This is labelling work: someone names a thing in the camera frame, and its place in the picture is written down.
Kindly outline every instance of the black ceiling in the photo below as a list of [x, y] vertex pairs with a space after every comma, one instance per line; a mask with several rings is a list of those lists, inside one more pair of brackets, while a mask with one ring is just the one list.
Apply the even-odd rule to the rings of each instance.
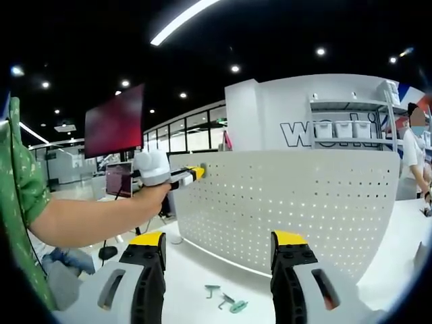
[[[21, 99], [22, 121], [50, 141], [71, 137], [53, 129], [63, 121], [84, 137], [86, 110], [113, 97], [123, 78], [146, 84], [148, 129], [222, 100], [227, 85], [251, 78], [368, 74], [426, 90], [419, 68], [426, 77], [432, 70], [430, 15], [416, 1], [221, 0], [160, 47], [150, 39], [197, 0], [19, 2], [10, 54], [25, 76], [12, 80], [12, 95]], [[319, 46], [326, 56], [316, 56]], [[414, 55], [389, 64], [407, 47]], [[233, 63], [241, 73], [230, 72]], [[40, 144], [31, 136], [24, 142]]]

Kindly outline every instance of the red monitor screen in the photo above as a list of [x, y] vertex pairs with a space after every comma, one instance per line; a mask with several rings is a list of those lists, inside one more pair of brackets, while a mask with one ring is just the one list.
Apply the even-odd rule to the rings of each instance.
[[142, 146], [141, 113], [144, 85], [115, 96], [86, 113], [86, 158]]

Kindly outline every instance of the person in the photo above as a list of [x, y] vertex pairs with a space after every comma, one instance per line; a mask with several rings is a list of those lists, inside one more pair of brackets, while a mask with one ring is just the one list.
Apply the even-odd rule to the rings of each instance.
[[5, 98], [5, 106], [0, 106], [5, 108], [5, 113], [0, 113], [0, 236], [7, 237], [13, 259], [36, 295], [48, 309], [55, 310], [55, 300], [40, 265], [35, 264], [26, 230], [59, 248], [95, 244], [157, 215], [171, 185], [143, 188], [130, 199], [111, 202], [54, 199], [34, 157], [22, 144], [20, 101], [9, 95]]
[[78, 248], [55, 248], [39, 240], [32, 232], [28, 231], [28, 237], [33, 245], [34, 252], [45, 273], [49, 275], [55, 261], [63, 263], [66, 267], [73, 269], [74, 274], [79, 276], [81, 272], [89, 275], [95, 273], [95, 265], [90, 255]]
[[397, 200], [420, 198], [431, 202], [429, 182], [425, 173], [425, 140], [423, 132], [426, 130], [426, 117], [420, 107], [414, 103], [408, 104], [409, 128], [403, 139], [404, 155], [402, 157], [402, 173], [400, 176]]

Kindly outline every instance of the blue jeans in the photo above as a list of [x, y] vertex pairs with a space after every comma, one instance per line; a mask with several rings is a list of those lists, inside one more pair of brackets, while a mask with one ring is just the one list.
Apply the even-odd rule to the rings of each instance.
[[43, 269], [49, 273], [55, 261], [60, 261], [66, 267], [75, 267], [80, 272], [84, 271], [89, 275], [95, 273], [92, 257], [75, 248], [55, 248], [53, 252], [44, 255], [41, 261]]

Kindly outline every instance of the window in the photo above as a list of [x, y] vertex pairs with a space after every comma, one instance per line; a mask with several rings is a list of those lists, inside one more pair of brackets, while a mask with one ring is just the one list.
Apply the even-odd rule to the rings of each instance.
[[148, 133], [148, 151], [155, 151], [157, 150], [157, 140], [156, 140], [156, 131], [153, 130], [152, 132]]
[[163, 126], [157, 130], [157, 144], [159, 150], [169, 152], [168, 126]]
[[186, 151], [186, 137], [184, 136], [184, 119], [173, 122], [170, 128], [169, 142], [171, 145], [171, 152]]
[[187, 118], [186, 130], [188, 137], [188, 151], [208, 150], [209, 147], [209, 121], [207, 112], [199, 113]]
[[144, 134], [144, 141], [143, 141], [144, 147], [142, 148], [144, 151], [149, 151], [149, 134]]
[[222, 144], [223, 131], [226, 130], [227, 126], [226, 107], [210, 110], [210, 136], [212, 149], [218, 149], [219, 145]]

